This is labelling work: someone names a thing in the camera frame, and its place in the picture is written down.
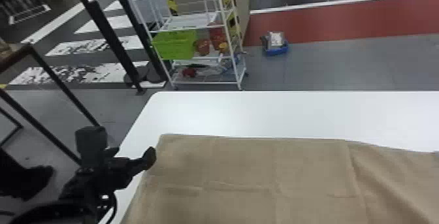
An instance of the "red wall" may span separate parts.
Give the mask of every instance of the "red wall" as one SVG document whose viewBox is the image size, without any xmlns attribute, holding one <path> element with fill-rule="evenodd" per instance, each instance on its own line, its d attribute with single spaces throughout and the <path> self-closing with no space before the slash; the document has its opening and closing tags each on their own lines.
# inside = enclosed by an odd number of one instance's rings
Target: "red wall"
<svg viewBox="0 0 439 224">
<path fill-rule="evenodd" d="M 244 45 L 267 31 L 290 43 L 439 33 L 439 0 L 381 0 L 250 16 Z"/>
</svg>

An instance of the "red item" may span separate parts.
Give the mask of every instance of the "red item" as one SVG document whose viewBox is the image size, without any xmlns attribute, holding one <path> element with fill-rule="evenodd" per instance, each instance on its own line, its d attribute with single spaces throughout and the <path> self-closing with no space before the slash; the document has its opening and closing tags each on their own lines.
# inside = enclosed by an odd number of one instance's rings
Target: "red item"
<svg viewBox="0 0 439 224">
<path fill-rule="evenodd" d="M 210 38 L 210 40 L 212 41 L 212 45 L 214 45 L 215 50 L 220 49 L 221 43 L 227 42 L 227 40 L 225 39 L 225 35 L 216 35 L 216 36 L 213 36 L 212 38 Z"/>
<path fill-rule="evenodd" d="M 212 22 L 208 25 L 218 25 L 218 22 Z M 227 42 L 223 28 L 210 28 L 209 29 L 209 37 L 212 45 L 214 45 L 215 50 L 220 49 L 220 44 L 223 42 Z"/>
<path fill-rule="evenodd" d="M 197 70 L 195 70 L 194 68 L 186 68 L 182 71 L 182 74 L 184 77 L 192 77 L 194 78 L 197 75 Z"/>
<path fill-rule="evenodd" d="M 201 56 L 206 56 L 210 53 L 209 45 L 208 39 L 199 39 L 195 42 L 195 48 Z"/>
</svg>

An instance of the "white tile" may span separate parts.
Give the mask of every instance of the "white tile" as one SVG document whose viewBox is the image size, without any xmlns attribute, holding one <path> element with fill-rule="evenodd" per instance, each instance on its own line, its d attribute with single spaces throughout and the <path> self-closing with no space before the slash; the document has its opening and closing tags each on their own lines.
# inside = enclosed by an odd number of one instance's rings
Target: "white tile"
<svg viewBox="0 0 439 224">
<path fill-rule="evenodd" d="M 104 9 L 105 12 L 113 11 L 113 10 L 120 10 L 123 9 L 122 4 L 118 0 L 113 1 L 108 7 Z"/>
<path fill-rule="evenodd" d="M 113 29 L 123 29 L 123 28 L 132 27 L 131 22 L 129 21 L 127 15 L 109 17 L 107 18 L 107 20 L 110 23 L 111 28 Z M 93 20 L 90 20 L 74 33 L 81 34 L 81 33 L 94 32 L 94 31 L 99 31 L 99 28 L 97 27 L 97 25 Z"/>
<path fill-rule="evenodd" d="M 146 66 L 148 61 L 138 61 L 133 63 L 136 67 Z M 123 76 L 126 72 L 120 63 L 103 63 L 98 66 L 81 65 L 72 67 L 63 65 L 52 67 L 54 72 L 61 77 L 63 82 L 74 82 L 77 84 L 95 84 L 95 83 L 123 83 Z M 9 85 L 30 85 L 30 84 L 51 84 L 53 80 L 42 69 L 42 67 L 29 67 L 22 72 Z M 142 82 L 144 88 L 162 88 L 165 82 L 160 84 L 151 84 Z"/>
<path fill-rule="evenodd" d="M 143 45 L 136 35 L 119 37 L 126 50 L 142 49 Z M 62 42 L 50 50 L 46 56 L 65 56 L 69 54 L 92 54 L 109 49 L 105 39 L 80 40 L 76 42 Z"/>
</svg>

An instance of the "tan towel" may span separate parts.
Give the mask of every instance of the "tan towel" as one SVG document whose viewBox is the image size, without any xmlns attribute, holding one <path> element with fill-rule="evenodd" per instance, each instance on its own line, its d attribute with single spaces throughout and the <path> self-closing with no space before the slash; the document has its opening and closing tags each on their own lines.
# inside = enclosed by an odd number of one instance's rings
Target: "tan towel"
<svg viewBox="0 0 439 224">
<path fill-rule="evenodd" d="M 122 223 L 439 223 L 439 158 L 345 140 L 165 135 Z"/>
</svg>

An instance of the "white stripe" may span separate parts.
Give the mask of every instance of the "white stripe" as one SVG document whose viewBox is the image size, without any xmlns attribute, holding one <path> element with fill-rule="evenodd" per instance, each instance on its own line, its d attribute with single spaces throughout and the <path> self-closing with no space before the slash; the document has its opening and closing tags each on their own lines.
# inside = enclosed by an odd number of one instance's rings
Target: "white stripe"
<svg viewBox="0 0 439 224">
<path fill-rule="evenodd" d="M 108 7 L 104 9 L 105 12 L 113 11 L 113 10 L 120 10 L 123 9 L 122 4 L 118 0 L 115 0 L 113 3 L 111 3 Z"/>
<path fill-rule="evenodd" d="M 119 37 L 119 41 L 126 50 L 142 49 L 143 45 L 137 35 Z M 50 50 L 46 56 L 65 56 L 69 54 L 92 54 L 109 49 L 105 39 L 80 40 L 76 42 L 62 42 Z"/>
<path fill-rule="evenodd" d="M 325 1 L 322 3 L 308 3 L 302 5 L 295 6 L 285 6 L 285 7 L 274 7 L 274 8 L 266 8 L 266 9 L 258 9 L 251 10 L 250 14 L 265 14 L 269 12 L 282 12 L 282 11 L 290 11 L 290 10 L 298 10 L 298 9 L 306 9 L 306 8 L 315 8 L 315 7 L 327 7 L 327 6 L 335 6 L 335 5 L 343 5 L 343 4 L 352 4 L 352 3 L 361 3 L 365 1 L 379 1 L 379 0 L 337 0 L 337 1 Z"/>
<path fill-rule="evenodd" d="M 148 61 L 138 61 L 133 63 L 136 67 L 146 66 Z M 96 84 L 96 83 L 123 83 L 126 72 L 120 63 L 103 63 L 92 67 L 81 65 L 72 67 L 68 65 L 52 67 L 54 72 L 61 77 L 63 82 L 75 84 Z M 43 70 L 42 67 L 29 67 L 22 74 L 12 80 L 9 85 L 30 85 L 30 84 L 52 84 L 53 80 Z M 144 88 L 162 88 L 165 82 L 152 84 L 142 82 Z"/>
<path fill-rule="evenodd" d="M 107 18 L 107 20 L 110 23 L 111 28 L 113 29 L 123 29 L 133 26 L 129 21 L 127 15 L 109 17 Z M 90 20 L 74 33 L 81 34 L 81 33 L 94 32 L 94 31 L 99 31 L 99 28 L 97 27 L 96 23 L 93 20 Z"/>
<path fill-rule="evenodd" d="M 84 6 L 82 3 L 76 4 L 76 6 L 70 8 L 67 12 L 64 12 L 56 19 L 52 20 L 49 24 L 46 24 L 43 28 L 39 29 L 34 34 L 30 35 L 28 38 L 22 40 L 22 43 L 27 43 L 27 42 L 33 44 L 37 43 L 41 39 L 45 38 L 45 36 L 49 35 L 51 32 L 57 29 L 59 26 L 63 25 L 65 22 L 69 21 L 71 18 L 76 16 L 83 9 Z"/>
</svg>

